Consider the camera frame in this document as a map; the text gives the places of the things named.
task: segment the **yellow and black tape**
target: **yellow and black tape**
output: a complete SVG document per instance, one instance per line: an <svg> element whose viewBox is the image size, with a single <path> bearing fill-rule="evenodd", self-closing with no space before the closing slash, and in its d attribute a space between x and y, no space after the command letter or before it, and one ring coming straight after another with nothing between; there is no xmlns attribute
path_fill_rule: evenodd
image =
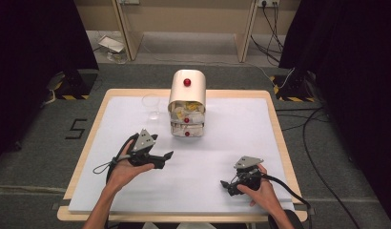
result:
<svg viewBox="0 0 391 229"><path fill-rule="evenodd" d="M277 81L283 82L284 80L278 80L278 76L271 76L270 79L273 82L273 90L274 94L276 95L276 98L281 101L292 101L292 102L314 102L315 99L311 96L311 92L309 92L309 89L306 88L304 95L300 94L293 94L292 92L288 91L286 88L281 88L281 85L276 84Z"/></svg>
<svg viewBox="0 0 391 229"><path fill-rule="evenodd" d="M57 99L64 99L64 100L77 100L77 99L88 99L89 95L76 95L76 94L57 94Z"/></svg>

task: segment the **white container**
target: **white container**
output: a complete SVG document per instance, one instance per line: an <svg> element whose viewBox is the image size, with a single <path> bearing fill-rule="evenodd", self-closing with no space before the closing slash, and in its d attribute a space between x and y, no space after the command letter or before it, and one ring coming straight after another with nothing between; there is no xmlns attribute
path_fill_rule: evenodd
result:
<svg viewBox="0 0 391 229"><path fill-rule="evenodd" d="M204 135L205 98L205 75L202 72L180 70L175 73L168 106L172 135Z"/></svg>

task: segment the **black cable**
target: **black cable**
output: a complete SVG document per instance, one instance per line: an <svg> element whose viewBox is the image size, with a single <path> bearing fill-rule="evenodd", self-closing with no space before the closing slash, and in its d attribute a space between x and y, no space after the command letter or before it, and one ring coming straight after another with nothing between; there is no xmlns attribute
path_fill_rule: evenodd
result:
<svg viewBox="0 0 391 229"><path fill-rule="evenodd" d="M320 121L320 122L331 122L329 120L322 120L322 119L319 119L318 117L320 116L324 116L325 114L321 114L321 115L318 115L316 117L312 117L311 119L313 120L316 120L316 121ZM308 116L302 116L302 115L296 115L296 114L278 114L278 116L291 116L291 117L301 117L301 118L308 118Z"/></svg>
<svg viewBox="0 0 391 229"><path fill-rule="evenodd" d="M284 48L284 46L279 41L278 33L277 33L277 21L278 21L278 13L279 13L278 3L273 2L273 5L274 5L274 31L275 31L275 36L276 36L277 42L278 42L278 48L282 52L282 49Z"/></svg>
<svg viewBox="0 0 391 229"><path fill-rule="evenodd" d="M267 48L264 48L264 47L262 47L261 45L259 45L259 43L255 41L255 39L253 38L253 36L251 36L251 38L252 38L252 41L253 41L253 42L255 43L255 45L257 46L257 48L258 48L261 52L263 52L264 54L266 54L267 57L270 57L270 58L272 58L273 60L275 60L276 62L279 63L279 60L269 53L269 52L275 52L275 51L268 50Z"/></svg>
<svg viewBox="0 0 391 229"><path fill-rule="evenodd" d="M267 45L267 50L268 49L270 49L270 45L271 45L271 42L273 41L273 35L270 37L270 40L269 40L269 44ZM273 65L273 66L277 66L276 64L273 64L271 61L270 61L270 59L269 59L269 56L267 55L267 61L271 64L271 65Z"/></svg>
<svg viewBox="0 0 391 229"><path fill-rule="evenodd" d="M316 120L316 121L321 121L321 122L330 122L330 121L318 119L318 117L323 116L323 115L324 115L324 114L321 114L321 115L318 115L318 116L313 117L313 118L311 118L311 119L314 119L314 120ZM278 116L294 116L294 117L308 118L308 117L306 117L306 116L292 115L292 114L279 114ZM304 125L304 123L302 123L302 124L300 124L300 125L298 125L298 126L293 126L293 127L289 127L289 128L281 129L281 130L282 130L283 132L285 132L285 131L289 131L289 130L292 130L292 129L296 129L296 128L301 127L301 126L303 126L303 125Z"/></svg>
<svg viewBox="0 0 391 229"><path fill-rule="evenodd" d="M306 155L308 155L309 161L311 162L312 167L314 168L315 172L319 176L320 180L323 182L323 184L326 186L326 188L330 191L330 193L332 193L332 195L335 197L335 199L338 201L338 203L341 205L341 207L347 213L349 218L353 221L353 223L355 224L356 228L360 229L359 224L356 222L356 220L354 219L353 215L350 213L350 211L347 209L347 207L344 205L344 203L341 201L341 199L338 197L338 195L336 195L336 193L330 188L330 186L329 186L329 184L327 184L326 180L324 180L323 176L319 172L319 169L315 165L314 160L312 159L311 154L310 154L310 152L308 150L308 147L307 147L307 144L306 144L306 138L305 138L306 126L307 126L308 122L312 119L312 117L315 115L315 113L320 111L321 109L322 108L318 108L314 112L312 112L311 115L308 117L308 119L303 124L303 129L302 129L303 147L305 148Z"/></svg>
<svg viewBox="0 0 391 229"><path fill-rule="evenodd" d="M266 6L265 6L265 4L263 4L263 7L262 7L263 8L263 14L264 14L264 17L267 20L267 23L269 24L271 32L272 32L272 37L270 39L270 43L271 43L271 40L273 40L273 38L274 38L277 41L277 43L278 43L278 47L279 47L280 51L282 52L283 46L282 46L281 42L279 41L278 35L277 35L278 4L275 3L274 6L275 6L275 8L274 8L274 14L275 14L275 18L274 18L275 19L275 24L274 24L274 27L272 26L272 24L271 24L271 22L270 22L270 20L269 20L269 18L267 16L267 14L266 14L266 10L265 10Z"/></svg>

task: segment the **hazard tape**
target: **hazard tape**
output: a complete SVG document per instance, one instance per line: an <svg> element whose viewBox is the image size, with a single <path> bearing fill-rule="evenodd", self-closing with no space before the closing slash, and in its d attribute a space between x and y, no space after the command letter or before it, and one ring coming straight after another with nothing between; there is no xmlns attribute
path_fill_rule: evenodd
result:
<svg viewBox="0 0 391 229"><path fill-rule="evenodd" d="M275 83L275 76L270 77L273 82L273 90L276 98L281 101L292 101L292 102L314 102L315 99L312 96L289 96L284 94L284 90L278 87Z"/></svg>
<svg viewBox="0 0 391 229"><path fill-rule="evenodd" d="M69 95L69 94L57 94L57 99L64 99L64 100L77 100L77 99L88 99L89 95Z"/></svg>

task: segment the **drawer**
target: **drawer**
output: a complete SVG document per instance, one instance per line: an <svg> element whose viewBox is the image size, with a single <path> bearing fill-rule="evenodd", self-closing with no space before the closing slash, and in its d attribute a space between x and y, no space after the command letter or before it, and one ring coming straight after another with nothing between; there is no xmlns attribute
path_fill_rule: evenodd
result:
<svg viewBox="0 0 391 229"><path fill-rule="evenodd" d="M181 124L201 124L205 121L204 105L196 101L175 101L169 112L172 122Z"/></svg>
<svg viewBox="0 0 391 229"><path fill-rule="evenodd" d="M204 124L179 124L171 122L172 135L175 136L203 136Z"/></svg>

